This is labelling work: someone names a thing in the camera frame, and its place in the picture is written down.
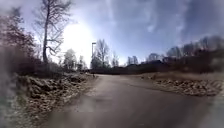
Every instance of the lamp post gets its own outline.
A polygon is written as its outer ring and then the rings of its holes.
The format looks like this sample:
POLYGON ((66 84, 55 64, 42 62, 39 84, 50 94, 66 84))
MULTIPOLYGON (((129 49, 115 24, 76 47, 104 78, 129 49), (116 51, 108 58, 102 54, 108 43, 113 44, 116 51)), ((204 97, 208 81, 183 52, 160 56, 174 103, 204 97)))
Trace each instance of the lamp post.
POLYGON ((95 44, 96 44, 96 42, 92 43, 92 60, 91 60, 90 66, 92 65, 92 61, 93 61, 93 45, 95 45, 95 44))
POLYGON ((92 43, 92 59, 93 59, 93 45, 95 45, 95 44, 96 44, 96 42, 92 43))

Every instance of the curved road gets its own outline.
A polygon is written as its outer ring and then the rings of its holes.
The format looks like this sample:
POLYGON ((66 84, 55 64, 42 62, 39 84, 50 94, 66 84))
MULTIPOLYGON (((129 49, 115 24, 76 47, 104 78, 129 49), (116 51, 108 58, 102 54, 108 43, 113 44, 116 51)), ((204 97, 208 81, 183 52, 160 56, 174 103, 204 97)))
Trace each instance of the curved road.
POLYGON ((153 89, 151 83, 102 75, 94 87, 55 114, 63 128, 223 128, 220 98, 199 98, 153 89))

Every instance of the sunlight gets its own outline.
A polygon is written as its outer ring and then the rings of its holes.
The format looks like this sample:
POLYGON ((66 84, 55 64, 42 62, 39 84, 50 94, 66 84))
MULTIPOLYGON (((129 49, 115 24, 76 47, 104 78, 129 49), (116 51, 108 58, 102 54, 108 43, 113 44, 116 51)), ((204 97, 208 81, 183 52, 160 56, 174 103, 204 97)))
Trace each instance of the sunlight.
POLYGON ((87 65, 89 65, 92 54, 91 44, 95 41, 89 28, 80 23, 69 25, 65 28, 63 37, 62 51, 73 49, 76 52, 77 59, 82 55, 87 65))

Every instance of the dirt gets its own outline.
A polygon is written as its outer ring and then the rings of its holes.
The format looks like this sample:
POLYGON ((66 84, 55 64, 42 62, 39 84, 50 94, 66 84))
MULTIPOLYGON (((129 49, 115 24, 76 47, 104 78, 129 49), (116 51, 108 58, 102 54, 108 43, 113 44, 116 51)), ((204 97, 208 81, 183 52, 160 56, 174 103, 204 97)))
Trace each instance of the dirt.
POLYGON ((90 88, 86 83, 93 79, 88 74, 67 74, 60 79, 18 76, 18 101, 25 107, 26 116, 34 125, 38 125, 53 109, 90 88))
POLYGON ((222 91, 222 74, 147 73, 138 78, 150 80, 159 89, 191 96, 215 96, 222 91))

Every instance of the street lamp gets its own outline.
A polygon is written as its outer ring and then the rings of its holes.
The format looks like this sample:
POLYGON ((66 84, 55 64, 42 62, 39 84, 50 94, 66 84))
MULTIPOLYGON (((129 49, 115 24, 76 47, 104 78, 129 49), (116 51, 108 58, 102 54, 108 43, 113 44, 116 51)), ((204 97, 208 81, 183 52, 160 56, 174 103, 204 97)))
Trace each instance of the street lamp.
POLYGON ((92 62, 93 62, 93 45, 95 45, 96 44, 96 42, 93 42, 92 43, 92 60, 91 60, 91 63, 90 63, 90 65, 92 65, 92 62))
POLYGON ((93 59, 93 45, 95 45, 95 44, 96 44, 96 42, 92 43, 92 59, 93 59))

